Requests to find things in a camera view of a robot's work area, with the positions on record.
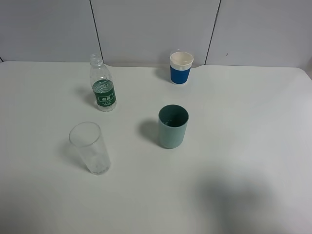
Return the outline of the clear green-label water bottle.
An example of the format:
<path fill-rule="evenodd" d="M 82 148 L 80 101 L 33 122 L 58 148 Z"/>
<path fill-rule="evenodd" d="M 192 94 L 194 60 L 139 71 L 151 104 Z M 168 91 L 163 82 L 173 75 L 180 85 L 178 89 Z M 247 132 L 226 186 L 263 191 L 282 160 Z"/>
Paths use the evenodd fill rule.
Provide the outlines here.
<path fill-rule="evenodd" d="M 90 84 L 98 108 L 103 112 L 115 109 L 117 104 L 113 78 L 98 54 L 90 55 Z"/>

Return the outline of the teal green plastic cup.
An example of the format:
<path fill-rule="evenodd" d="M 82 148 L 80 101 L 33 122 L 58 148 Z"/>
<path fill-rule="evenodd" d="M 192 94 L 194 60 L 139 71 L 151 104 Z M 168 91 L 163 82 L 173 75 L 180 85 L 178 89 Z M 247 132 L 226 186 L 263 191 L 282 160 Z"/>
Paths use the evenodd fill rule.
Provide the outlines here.
<path fill-rule="evenodd" d="M 158 113 L 158 139 L 163 148 L 178 147 L 184 139 L 189 114 L 185 108 L 170 104 Z"/>

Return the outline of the blue and white cup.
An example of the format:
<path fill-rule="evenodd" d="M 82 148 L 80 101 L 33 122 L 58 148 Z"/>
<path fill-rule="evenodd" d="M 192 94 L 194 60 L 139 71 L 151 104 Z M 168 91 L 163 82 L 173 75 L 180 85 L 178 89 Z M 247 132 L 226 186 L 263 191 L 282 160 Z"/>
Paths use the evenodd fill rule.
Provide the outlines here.
<path fill-rule="evenodd" d="M 194 61 L 194 57 L 185 51 L 176 50 L 170 54 L 170 80 L 177 85 L 185 84 Z"/>

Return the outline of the clear drinking glass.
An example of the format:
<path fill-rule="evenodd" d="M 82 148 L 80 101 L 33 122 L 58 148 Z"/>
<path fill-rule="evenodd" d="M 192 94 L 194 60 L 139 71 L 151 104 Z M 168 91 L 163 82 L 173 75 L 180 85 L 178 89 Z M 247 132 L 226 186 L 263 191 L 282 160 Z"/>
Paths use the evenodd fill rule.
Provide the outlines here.
<path fill-rule="evenodd" d="M 101 175 L 110 169 L 110 157 L 98 124 L 89 121 L 77 124 L 69 133 L 69 142 L 90 173 Z"/>

